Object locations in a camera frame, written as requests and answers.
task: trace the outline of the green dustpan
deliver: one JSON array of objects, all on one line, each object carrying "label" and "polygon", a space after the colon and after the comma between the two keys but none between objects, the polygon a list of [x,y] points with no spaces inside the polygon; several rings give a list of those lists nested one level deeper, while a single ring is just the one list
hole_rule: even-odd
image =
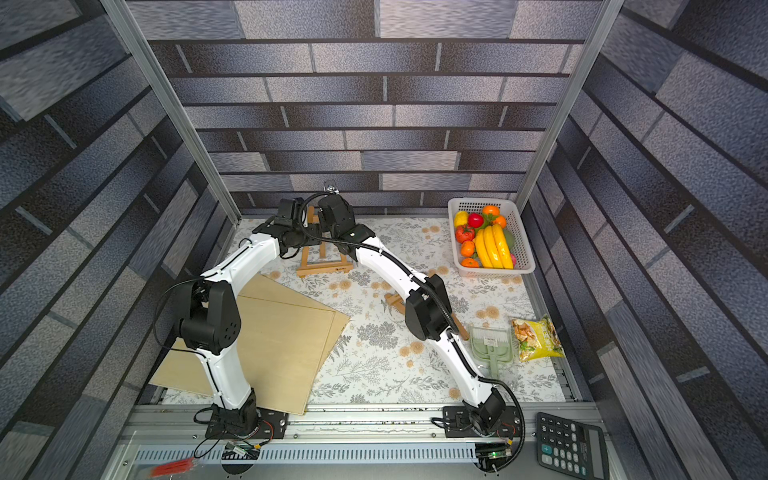
[{"label": "green dustpan", "polygon": [[472,355],[476,359],[488,362],[491,378],[498,378],[498,364],[512,361],[512,330],[488,329],[473,326],[469,342]]}]

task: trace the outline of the yellow snack bag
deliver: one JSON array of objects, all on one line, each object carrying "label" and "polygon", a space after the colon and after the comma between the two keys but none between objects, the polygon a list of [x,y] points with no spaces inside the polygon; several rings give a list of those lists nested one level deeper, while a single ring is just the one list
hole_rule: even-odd
[{"label": "yellow snack bag", "polygon": [[541,322],[514,319],[512,326],[515,328],[515,336],[520,341],[521,362],[546,356],[565,356],[549,315],[541,319]]}]

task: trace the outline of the table surface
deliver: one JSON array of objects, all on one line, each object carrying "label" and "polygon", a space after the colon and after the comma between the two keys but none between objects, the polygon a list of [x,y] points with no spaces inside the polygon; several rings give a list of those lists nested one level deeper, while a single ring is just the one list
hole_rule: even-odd
[{"label": "table surface", "polygon": [[[230,252],[263,220],[243,219]],[[509,328],[512,318],[535,319],[521,277],[464,278],[453,265],[447,218],[366,218],[363,223],[416,270],[436,271],[445,281],[454,312],[471,325]],[[335,348],[318,372],[309,403],[446,403],[461,398],[455,381],[432,349],[407,329],[404,317],[384,300],[395,290],[372,270],[356,266],[349,273],[319,273],[300,279],[301,255],[273,260],[262,274],[350,316]],[[310,263],[319,261],[310,248]],[[328,246],[325,261],[338,260]],[[564,402],[549,358],[503,363],[499,376],[521,402]],[[164,404],[204,404],[211,398],[169,389]]]}]

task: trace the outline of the fruit basket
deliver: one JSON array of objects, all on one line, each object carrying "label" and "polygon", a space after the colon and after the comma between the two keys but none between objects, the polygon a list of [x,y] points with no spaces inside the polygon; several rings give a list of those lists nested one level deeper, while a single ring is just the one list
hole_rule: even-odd
[{"label": "fruit basket", "polygon": [[453,225],[453,217],[455,217],[457,212],[465,211],[471,214],[479,214],[482,212],[483,207],[486,205],[495,205],[498,207],[500,215],[507,220],[507,227],[505,230],[515,236],[515,245],[509,246],[509,252],[515,255],[517,263],[515,264],[515,268],[512,270],[501,268],[471,268],[463,266],[461,265],[463,257],[459,252],[461,245],[456,241],[455,235],[451,235],[451,244],[453,246],[453,263],[458,269],[459,274],[461,274],[461,276],[505,278],[533,272],[536,265],[533,260],[531,245],[528,242],[528,235],[525,234],[525,228],[523,227],[523,222],[520,219],[520,213],[518,212],[518,207],[515,205],[515,202],[499,198],[453,198],[448,202],[449,223]]}]

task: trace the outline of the yellow banana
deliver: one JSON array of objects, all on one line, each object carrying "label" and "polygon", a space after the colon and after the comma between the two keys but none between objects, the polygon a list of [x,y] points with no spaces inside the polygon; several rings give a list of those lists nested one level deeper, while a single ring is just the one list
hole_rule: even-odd
[{"label": "yellow banana", "polygon": [[483,268],[491,268],[491,259],[488,257],[488,251],[485,249],[485,239],[482,235],[482,230],[478,230],[475,234],[475,252],[480,257],[480,262]]},{"label": "yellow banana", "polygon": [[496,242],[493,240],[493,232],[487,227],[482,229],[483,232],[483,244],[488,251],[488,256],[491,257],[491,264],[494,268],[504,268],[502,265],[502,259],[498,256],[498,249],[496,248]]},{"label": "yellow banana", "polygon": [[507,247],[507,239],[504,238],[504,230],[498,223],[491,225],[493,232],[493,240],[496,242],[498,248],[498,255],[502,258],[502,265],[504,268],[515,268],[512,264],[512,257],[509,256],[509,247]]}]

